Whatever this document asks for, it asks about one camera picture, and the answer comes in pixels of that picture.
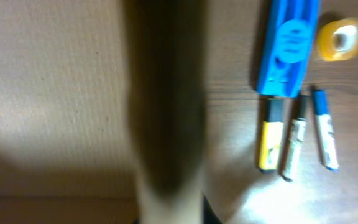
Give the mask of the yellow adhesive tape roll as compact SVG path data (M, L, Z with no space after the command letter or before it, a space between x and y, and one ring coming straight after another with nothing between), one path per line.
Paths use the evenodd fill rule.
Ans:
M323 26L316 49L324 61L349 60L358 55L358 19L345 18Z

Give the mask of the brown cardboard box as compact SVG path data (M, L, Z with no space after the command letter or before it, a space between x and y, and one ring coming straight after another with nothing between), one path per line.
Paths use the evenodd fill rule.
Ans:
M0 223L203 223L207 1L0 1Z

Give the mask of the blue plastic tape dispenser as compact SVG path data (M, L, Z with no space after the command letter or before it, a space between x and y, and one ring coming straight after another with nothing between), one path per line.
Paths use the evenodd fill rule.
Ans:
M294 98L303 83L319 0L271 1L256 90L260 95Z

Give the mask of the blue cap whiteboard marker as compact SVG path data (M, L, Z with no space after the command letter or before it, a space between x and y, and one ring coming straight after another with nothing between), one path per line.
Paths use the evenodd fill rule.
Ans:
M339 169L339 163L326 92L321 89L313 90L312 97L323 166L335 171Z

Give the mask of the black cap whiteboard marker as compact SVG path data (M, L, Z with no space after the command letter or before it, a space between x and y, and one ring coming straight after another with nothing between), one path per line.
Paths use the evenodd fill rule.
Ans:
M285 164L282 170L283 178L288 182L293 182L297 172L300 160L300 152L303 147L303 141L306 131L306 109L309 96L300 95L296 101L295 116L291 121L290 134L288 137L288 148L285 156Z

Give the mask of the yellow highlighter black cap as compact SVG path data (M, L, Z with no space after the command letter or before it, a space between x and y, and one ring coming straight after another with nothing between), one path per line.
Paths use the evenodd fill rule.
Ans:
M283 135L284 100L269 98L266 101L258 167L262 172L270 172L278 167Z

